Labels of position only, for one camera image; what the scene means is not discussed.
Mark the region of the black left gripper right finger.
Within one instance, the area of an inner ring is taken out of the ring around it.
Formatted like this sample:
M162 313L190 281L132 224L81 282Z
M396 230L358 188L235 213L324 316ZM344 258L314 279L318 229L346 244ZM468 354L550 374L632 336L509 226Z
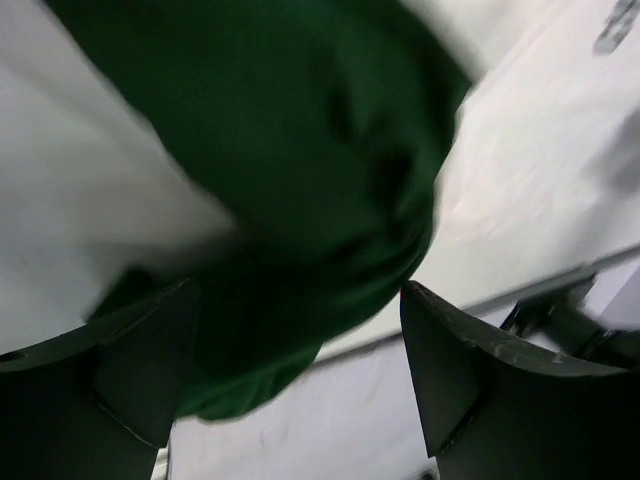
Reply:
M400 314L427 454L443 479L635 479L639 367L525 340L417 282Z

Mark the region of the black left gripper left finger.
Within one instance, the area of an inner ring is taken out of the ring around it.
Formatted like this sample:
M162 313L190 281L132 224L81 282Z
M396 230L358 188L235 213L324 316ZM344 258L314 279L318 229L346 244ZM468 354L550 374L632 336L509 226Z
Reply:
M190 367L198 298L180 281L2 355L2 478L151 478Z

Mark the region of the white green Charlie Brown shirt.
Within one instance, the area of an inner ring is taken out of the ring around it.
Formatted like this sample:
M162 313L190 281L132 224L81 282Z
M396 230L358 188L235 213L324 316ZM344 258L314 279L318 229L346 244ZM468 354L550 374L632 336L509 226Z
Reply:
M182 417L638 243L635 1L1 5L1 346L193 277Z

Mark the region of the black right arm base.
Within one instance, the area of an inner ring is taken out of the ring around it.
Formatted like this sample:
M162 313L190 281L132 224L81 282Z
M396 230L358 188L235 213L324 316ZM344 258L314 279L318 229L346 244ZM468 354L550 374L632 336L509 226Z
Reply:
M543 334L562 352L618 368L639 367L639 331L604 326L583 310L595 284L590 276L516 304L500 328L529 340Z

